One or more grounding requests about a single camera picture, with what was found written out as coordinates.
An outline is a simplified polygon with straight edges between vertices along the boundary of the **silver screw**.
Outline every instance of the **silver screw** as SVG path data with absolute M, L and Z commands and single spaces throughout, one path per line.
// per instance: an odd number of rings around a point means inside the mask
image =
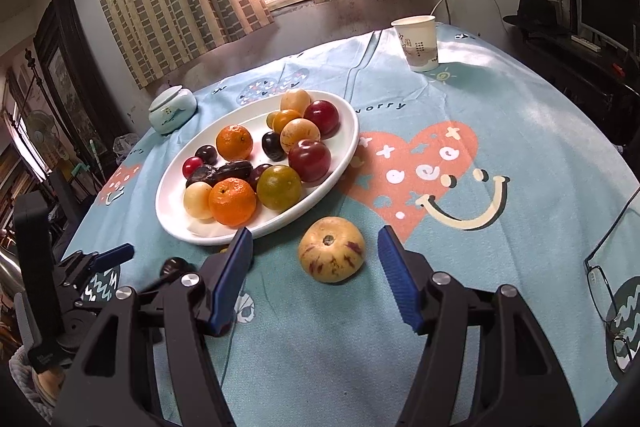
M 438 286 L 446 286 L 451 282 L 451 276 L 446 272 L 436 272 L 431 276 L 431 280 Z
M 188 273 L 187 275 L 183 275 L 182 279 L 180 279 L 182 286 L 195 286 L 200 282 L 200 277 L 197 273 Z
M 515 297 L 518 294 L 518 290 L 515 286 L 511 286 L 510 284 L 505 284 L 500 287 L 500 293 L 505 297 Z
M 132 293 L 133 290 L 131 288 L 129 288 L 128 286 L 123 286 L 122 288 L 118 288 L 116 290 L 116 299 L 124 301 L 124 299 L 129 298 Z

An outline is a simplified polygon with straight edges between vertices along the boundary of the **black hat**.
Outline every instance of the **black hat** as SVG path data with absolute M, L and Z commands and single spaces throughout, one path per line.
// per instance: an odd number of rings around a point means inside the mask
M 548 0 L 520 0 L 518 14 L 507 15 L 502 20 L 529 32 L 569 33 L 568 29 L 558 25 L 556 9 Z

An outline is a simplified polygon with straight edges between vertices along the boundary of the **computer monitor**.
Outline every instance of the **computer monitor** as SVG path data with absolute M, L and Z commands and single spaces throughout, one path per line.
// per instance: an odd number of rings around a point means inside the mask
M 580 26 L 624 50 L 634 49 L 634 25 L 640 0 L 580 0 Z

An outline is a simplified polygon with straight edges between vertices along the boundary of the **wooden frame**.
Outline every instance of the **wooden frame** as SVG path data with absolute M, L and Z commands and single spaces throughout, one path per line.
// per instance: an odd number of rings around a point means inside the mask
M 74 0 L 51 0 L 33 39 L 52 102 L 80 159 L 99 172 L 89 139 L 109 177 L 113 141 L 129 132 L 96 67 Z

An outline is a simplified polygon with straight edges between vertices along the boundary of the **eyeglasses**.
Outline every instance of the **eyeglasses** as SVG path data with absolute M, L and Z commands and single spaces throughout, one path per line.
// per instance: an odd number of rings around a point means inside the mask
M 614 359 L 616 360 L 616 364 L 620 371 L 622 371 L 623 373 L 627 368 L 630 367 L 633 360 L 633 354 L 625 335 L 622 332 L 616 333 L 613 328 L 614 324 L 616 325 L 616 327 L 619 325 L 619 321 L 616 320 L 619 318 L 618 316 L 620 314 L 620 309 L 616 304 L 616 300 L 613 296 L 611 286 L 609 286 L 609 281 L 607 280 L 607 276 L 605 275 L 604 270 L 600 265 L 591 266 L 590 262 L 596 255 L 600 247 L 609 238 L 609 235 L 611 235 L 611 233 L 614 231 L 615 227 L 622 219 L 622 216 L 629 208 L 629 205 L 632 203 L 639 192 L 640 187 L 636 189 L 636 191 L 633 193 L 633 196 L 631 196 L 631 198 L 629 198 L 629 200 L 626 202 L 626 205 L 622 209 L 622 212 L 620 212 L 616 220 L 613 222 L 613 225 L 611 225 L 610 229 L 607 230 L 607 233 L 596 245 L 596 248 L 594 248 L 593 251 L 584 260 L 584 268 L 587 273 L 587 283 L 589 285 L 591 300 L 593 301 L 593 305 L 596 306 L 598 315 L 600 316 L 600 319 L 604 324 L 607 337 L 612 343 L 613 355 Z

